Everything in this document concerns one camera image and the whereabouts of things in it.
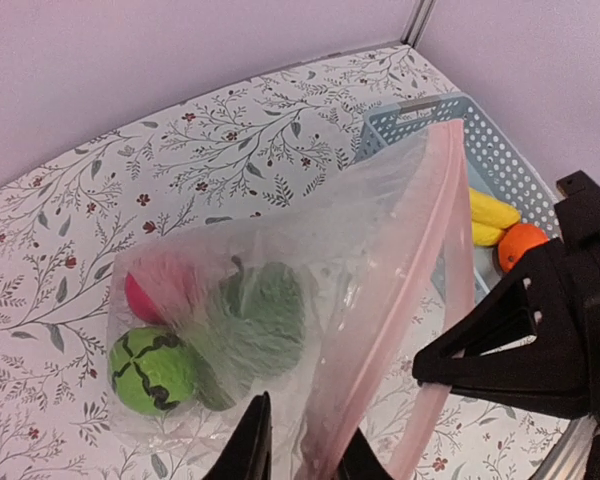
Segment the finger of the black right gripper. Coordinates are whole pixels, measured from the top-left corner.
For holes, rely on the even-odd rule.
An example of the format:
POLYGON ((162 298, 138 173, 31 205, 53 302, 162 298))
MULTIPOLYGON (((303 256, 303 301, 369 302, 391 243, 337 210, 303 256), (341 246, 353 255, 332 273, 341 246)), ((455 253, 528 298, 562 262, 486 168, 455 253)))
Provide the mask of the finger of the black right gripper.
POLYGON ((453 394, 557 418, 576 419, 591 412, 584 382, 540 379, 528 386, 471 386, 448 383, 453 394))

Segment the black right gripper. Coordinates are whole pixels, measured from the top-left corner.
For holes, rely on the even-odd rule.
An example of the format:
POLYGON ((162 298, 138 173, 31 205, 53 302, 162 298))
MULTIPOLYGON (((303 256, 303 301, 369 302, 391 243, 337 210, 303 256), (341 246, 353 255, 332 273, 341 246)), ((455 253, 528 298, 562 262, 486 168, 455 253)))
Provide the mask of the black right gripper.
MULTIPOLYGON (((413 376, 470 393, 560 394, 565 417, 589 413, 600 428, 600 186, 578 171, 558 187, 562 241, 527 251, 416 354, 413 376)), ((600 479, 600 433, 585 477, 600 479)))

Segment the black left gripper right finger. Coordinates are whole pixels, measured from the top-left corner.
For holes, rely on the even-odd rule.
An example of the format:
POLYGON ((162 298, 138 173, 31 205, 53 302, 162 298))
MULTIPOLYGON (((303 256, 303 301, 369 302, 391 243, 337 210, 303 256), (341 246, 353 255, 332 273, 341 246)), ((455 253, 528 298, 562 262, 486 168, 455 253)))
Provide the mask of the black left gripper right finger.
POLYGON ((353 435, 340 460, 335 480, 392 480, 360 429, 353 435))

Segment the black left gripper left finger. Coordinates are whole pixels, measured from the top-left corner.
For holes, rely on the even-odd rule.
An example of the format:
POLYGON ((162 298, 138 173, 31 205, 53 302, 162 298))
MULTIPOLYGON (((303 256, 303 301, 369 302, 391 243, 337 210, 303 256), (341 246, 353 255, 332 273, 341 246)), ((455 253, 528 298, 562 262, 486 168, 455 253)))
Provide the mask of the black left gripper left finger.
POLYGON ((217 480, 271 478, 271 401, 267 392, 251 400, 214 464, 217 480))

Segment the green watermelon toy ball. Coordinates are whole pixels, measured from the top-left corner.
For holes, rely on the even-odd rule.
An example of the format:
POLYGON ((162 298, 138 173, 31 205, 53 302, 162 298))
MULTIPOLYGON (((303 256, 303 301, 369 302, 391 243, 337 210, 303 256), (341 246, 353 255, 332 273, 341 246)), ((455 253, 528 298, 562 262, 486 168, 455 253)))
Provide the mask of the green watermelon toy ball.
POLYGON ((160 416, 193 399, 198 375, 192 351, 172 330, 133 328, 111 347, 109 382, 123 405, 160 416))

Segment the dark green pepper toy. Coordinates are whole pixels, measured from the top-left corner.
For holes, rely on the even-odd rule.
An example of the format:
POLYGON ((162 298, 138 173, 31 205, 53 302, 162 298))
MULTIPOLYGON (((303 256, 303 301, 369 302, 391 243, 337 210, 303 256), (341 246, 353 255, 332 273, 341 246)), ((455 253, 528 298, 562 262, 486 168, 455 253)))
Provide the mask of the dark green pepper toy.
POLYGON ((234 263, 237 271, 212 288, 186 335, 196 354, 198 400, 216 412, 235 406, 255 381, 293 370, 304 350, 304 298, 294 269, 234 263))

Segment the clear zip top bag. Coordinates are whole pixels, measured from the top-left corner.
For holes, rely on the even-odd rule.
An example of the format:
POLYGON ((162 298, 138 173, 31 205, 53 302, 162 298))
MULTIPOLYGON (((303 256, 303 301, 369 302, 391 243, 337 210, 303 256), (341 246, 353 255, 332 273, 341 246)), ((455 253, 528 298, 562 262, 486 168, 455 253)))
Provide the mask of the clear zip top bag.
POLYGON ((464 127, 424 127, 293 205, 137 245, 114 260, 109 421, 205 466, 263 414, 282 479, 325 479, 430 286, 449 328, 474 305, 464 127))

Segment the red apple toy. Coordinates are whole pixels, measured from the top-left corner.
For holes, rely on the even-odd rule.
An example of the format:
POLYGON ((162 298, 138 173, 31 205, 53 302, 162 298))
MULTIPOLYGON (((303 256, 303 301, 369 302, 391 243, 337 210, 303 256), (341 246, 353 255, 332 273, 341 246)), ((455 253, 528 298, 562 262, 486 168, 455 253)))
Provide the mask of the red apple toy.
POLYGON ((136 317, 150 325, 166 324, 154 302, 131 273, 126 275, 124 291, 129 308, 136 317))

